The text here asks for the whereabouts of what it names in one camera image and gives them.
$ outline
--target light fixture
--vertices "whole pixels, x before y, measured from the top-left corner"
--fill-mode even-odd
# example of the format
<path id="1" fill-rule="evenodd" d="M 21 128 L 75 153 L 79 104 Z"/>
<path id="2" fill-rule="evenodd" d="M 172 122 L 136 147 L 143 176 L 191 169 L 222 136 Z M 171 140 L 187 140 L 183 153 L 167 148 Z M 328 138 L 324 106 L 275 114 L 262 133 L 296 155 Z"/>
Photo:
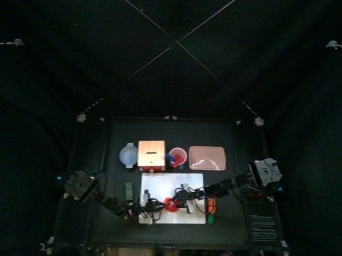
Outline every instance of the light fixture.
<path id="1" fill-rule="evenodd" d="M 15 39 L 13 42 L 0 42 L 0 45 L 15 45 L 17 46 L 24 46 L 24 42 L 21 39 Z"/>
<path id="2" fill-rule="evenodd" d="M 332 48 L 335 48 L 335 50 L 336 50 L 338 47 L 342 48 L 342 45 L 338 44 L 338 42 L 336 42 L 335 40 L 331 40 L 331 41 L 327 43 L 326 47 L 332 47 Z"/>

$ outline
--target green object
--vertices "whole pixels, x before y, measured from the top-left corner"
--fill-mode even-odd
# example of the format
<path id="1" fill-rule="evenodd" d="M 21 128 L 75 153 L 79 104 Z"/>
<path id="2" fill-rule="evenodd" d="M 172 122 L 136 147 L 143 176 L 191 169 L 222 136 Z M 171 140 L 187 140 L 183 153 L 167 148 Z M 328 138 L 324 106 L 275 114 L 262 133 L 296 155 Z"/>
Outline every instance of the green object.
<path id="1" fill-rule="evenodd" d="M 214 224 L 215 223 L 215 215 L 210 214 L 208 215 L 208 224 Z"/>

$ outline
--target cardboard box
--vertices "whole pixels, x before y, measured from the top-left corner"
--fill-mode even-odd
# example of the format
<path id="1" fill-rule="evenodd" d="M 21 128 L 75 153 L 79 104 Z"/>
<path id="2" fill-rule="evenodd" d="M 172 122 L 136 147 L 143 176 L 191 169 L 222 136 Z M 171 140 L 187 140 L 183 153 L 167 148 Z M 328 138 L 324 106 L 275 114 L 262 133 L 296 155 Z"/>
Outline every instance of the cardboard box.
<path id="1" fill-rule="evenodd" d="M 139 141 L 137 166 L 141 171 L 165 170 L 165 142 Z"/>

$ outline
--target pink tray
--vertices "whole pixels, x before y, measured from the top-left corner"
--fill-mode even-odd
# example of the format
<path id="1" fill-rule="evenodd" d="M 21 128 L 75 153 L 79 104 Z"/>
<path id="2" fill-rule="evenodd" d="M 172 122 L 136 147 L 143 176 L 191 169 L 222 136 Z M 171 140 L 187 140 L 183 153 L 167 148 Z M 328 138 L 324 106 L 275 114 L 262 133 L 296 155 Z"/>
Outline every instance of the pink tray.
<path id="1" fill-rule="evenodd" d="M 188 149 L 191 170 L 224 171 L 226 154 L 222 147 L 192 146 Z"/>

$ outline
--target white sheet of paper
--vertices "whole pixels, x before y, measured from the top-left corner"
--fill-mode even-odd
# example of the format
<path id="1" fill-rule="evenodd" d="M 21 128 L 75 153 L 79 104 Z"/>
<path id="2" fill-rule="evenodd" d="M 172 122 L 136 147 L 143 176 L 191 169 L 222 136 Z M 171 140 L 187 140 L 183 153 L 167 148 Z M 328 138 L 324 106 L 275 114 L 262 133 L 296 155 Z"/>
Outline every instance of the white sheet of paper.
<path id="1" fill-rule="evenodd" d="M 151 198 L 164 202 L 167 197 L 175 195 L 175 189 L 180 187 L 180 184 L 188 184 L 192 189 L 203 187 L 203 174 L 202 173 L 143 173 L 141 174 L 141 191 L 140 191 L 140 203 L 144 204 L 144 190 L 147 189 Z M 204 200 L 196 200 L 198 207 L 204 211 Z M 168 212 L 161 210 L 161 218 L 156 224 L 206 224 L 206 215 L 192 205 L 194 213 L 187 214 L 186 209 L 179 209 L 178 212 Z M 140 224 L 151 224 L 151 218 L 143 218 L 139 216 Z"/>

